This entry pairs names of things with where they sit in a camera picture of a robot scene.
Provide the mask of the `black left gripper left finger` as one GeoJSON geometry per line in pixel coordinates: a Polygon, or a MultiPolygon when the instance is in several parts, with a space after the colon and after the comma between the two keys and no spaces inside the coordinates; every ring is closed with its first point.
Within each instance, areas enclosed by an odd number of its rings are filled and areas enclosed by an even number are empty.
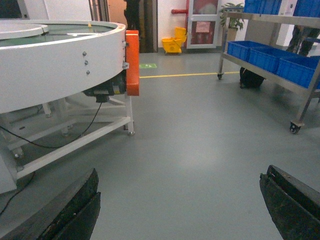
{"type": "Polygon", "coordinates": [[[98,184],[93,168],[1,239],[89,240],[101,208],[98,184]]]}

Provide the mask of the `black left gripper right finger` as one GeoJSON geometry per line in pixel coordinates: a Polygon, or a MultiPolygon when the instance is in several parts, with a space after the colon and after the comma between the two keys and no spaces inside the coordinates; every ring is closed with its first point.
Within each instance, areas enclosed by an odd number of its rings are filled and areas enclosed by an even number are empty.
{"type": "Polygon", "coordinates": [[[260,175],[260,191],[284,240],[320,238],[320,193],[284,170],[270,165],[260,175]]]}

